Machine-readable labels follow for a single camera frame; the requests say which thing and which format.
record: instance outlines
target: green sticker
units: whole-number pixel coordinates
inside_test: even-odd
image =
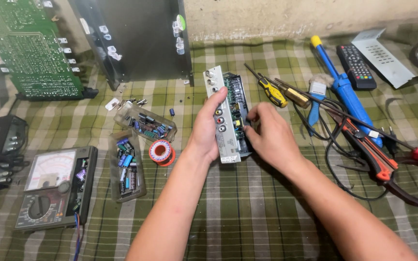
[[[185,19],[183,18],[183,16],[181,15],[177,15],[177,23],[178,23],[178,28],[180,28],[180,30],[185,30],[186,28],[186,23],[185,23]]]

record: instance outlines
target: hand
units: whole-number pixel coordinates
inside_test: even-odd
[[[252,122],[261,121],[258,133],[245,126],[244,131],[259,156],[284,175],[306,166],[307,160],[296,144],[290,125],[270,103],[260,103],[247,114]]]
[[[219,156],[219,147],[216,140],[216,122],[214,121],[214,113],[225,98],[228,90],[226,87],[221,88],[214,93],[198,112],[193,125],[187,149],[190,154],[196,156],[198,160],[202,159],[206,163],[211,163]]]

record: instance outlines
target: blue desoldering pump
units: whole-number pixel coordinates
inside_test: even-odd
[[[315,35],[311,38],[311,43],[317,49],[317,51],[322,57],[323,62],[325,63],[325,65],[327,65],[328,71],[335,79],[332,85],[332,90],[338,94],[341,101],[347,107],[349,114],[367,123],[368,125],[373,126],[372,120],[370,120],[369,115],[367,114],[366,110],[359,101],[359,98],[357,97],[356,93],[352,89],[351,82],[349,81],[348,76],[345,73],[338,74],[338,71],[336,70],[335,66],[333,65],[332,61],[330,60],[327,53],[325,52],[325,49],[322,46],[321,39],[317,35]],[[363,132],[372,137],[373,141],[377,145],[379,145],[380,147],[383,145],[382,139],[378,137],[377,132],[359,124],[358,126],[361,130],[363,130]]]

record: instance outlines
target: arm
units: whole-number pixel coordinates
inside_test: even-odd
[[[347,261],[418,260],[390,228],[301,155],[290,126],[272,105],[259,104],[248,118],[261,123],[260,135],[245,128],[254,149],[299,189]]]
[[[209,165],[219,156],[213,114],[227,93],[227,88],[221,88],[198,113],[188,144],[133,240],[126,261],[183,259]]]

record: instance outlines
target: green circuit board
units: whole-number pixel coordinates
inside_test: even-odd
[[[50,8],[52,3],[0,0],[0,57],[26,99],[81,99],[84,87],[73,73],[65,53],[68,46],[45,6]]]

